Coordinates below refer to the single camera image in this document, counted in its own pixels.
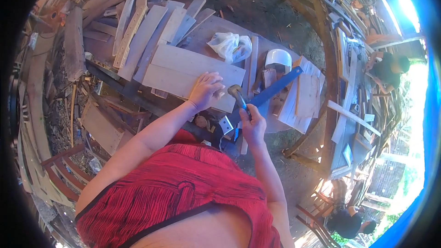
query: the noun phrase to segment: wooden chair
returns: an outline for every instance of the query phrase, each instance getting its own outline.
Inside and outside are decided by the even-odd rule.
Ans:
[[[297,209],[306,215],[306,219],[301,218],[299,215],[295,218],[308,227],[326,248],[341,248],[341,246],[331,238],[328,230],[324,227],[323,222],[319,220],[323,214],[332,210],[334,202],[330,197],[324,196],[319,192],[314,192],[314,194],[317,196],[317,199],[314,202],[314,209],[311,212],[308,212],[297,204]]]

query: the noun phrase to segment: plastic bag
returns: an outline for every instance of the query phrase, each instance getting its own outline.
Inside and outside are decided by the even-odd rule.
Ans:
[[[207,44],[228,64],[240,62],[251,55],[252,44],[248,36],[233,33],[215,33]]]

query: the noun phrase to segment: right hand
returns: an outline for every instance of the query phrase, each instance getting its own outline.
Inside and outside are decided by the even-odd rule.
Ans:
[[[250,116],[244,109],[239,109],[240,119],[242,120],[242,134],[246,142],[250,146],[260,146],[265,144],[263,141],[263,135],[265,134],[266,121],[265,118],[260,115],[257,107],[252,104],[246,105],[251,114]]]

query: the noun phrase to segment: left hand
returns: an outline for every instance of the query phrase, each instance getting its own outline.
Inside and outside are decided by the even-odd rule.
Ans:
[[[212,107],[225,94],[222,92],[225,86],[219,82],[221,80],[223,78],[218,72],[205,72],[199,77],[188,99],[195,106],[197,112]]]

